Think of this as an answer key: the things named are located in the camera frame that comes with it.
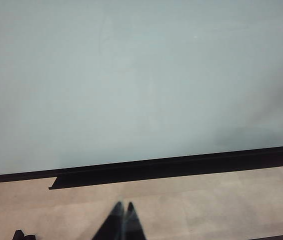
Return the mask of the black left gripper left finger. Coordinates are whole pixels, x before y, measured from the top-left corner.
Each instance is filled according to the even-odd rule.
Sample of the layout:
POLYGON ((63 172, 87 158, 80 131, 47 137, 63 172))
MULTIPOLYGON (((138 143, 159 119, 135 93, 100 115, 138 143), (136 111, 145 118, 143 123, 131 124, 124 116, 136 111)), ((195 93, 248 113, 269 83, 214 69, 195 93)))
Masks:
POLYGON ((124 205, 118 201, 93 236, 92 240, 121 240, 124 220, 124 205))

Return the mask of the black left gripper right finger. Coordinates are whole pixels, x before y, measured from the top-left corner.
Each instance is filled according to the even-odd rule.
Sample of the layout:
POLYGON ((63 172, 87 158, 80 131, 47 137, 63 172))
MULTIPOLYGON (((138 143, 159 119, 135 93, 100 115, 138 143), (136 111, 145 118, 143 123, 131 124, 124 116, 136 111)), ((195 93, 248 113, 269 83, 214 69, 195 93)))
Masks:
POLYGON ((142 224, 132 202, 129 202, 125 215, 125 239, 146 240, 142 224))

